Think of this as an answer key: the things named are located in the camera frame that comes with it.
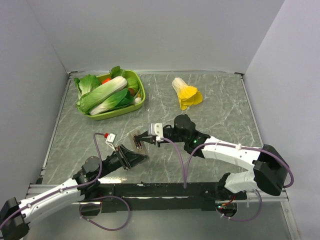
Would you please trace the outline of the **white remote control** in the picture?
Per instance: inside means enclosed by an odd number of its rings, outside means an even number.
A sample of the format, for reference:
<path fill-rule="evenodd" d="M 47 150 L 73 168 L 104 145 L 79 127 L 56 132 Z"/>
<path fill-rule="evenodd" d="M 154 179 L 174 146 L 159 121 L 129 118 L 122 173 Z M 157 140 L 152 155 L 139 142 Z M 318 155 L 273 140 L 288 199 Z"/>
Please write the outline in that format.
<path fill-rule="evenodd" d="M 137 154 L 148 155 L 147 148 L 144 142 L 138 141 L 135 139 L 136 136 L 140 135 L 141 132 L 139 130 L 134 130 L 128 134 L 129 141 L 133 148 L 133 151 Z"/>

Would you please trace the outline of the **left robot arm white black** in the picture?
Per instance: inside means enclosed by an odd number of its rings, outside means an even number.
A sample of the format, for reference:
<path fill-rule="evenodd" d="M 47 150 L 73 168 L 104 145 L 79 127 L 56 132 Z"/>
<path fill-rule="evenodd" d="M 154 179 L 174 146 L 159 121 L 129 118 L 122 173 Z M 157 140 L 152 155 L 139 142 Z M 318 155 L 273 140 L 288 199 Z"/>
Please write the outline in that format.
<path fill-rule="evenodd" d="M 99 195 L 99 179 L 119 168 L 132 169 L 147 160 L 146 154 L 137 153 L 122 144 L 105 160 L 89 157 L 81 169 L 62 184 L 34 197 L 8 199 L 0 210 L 2 240 L 20 240 L 32 224 L 82 200 L 93 201 Z"/>

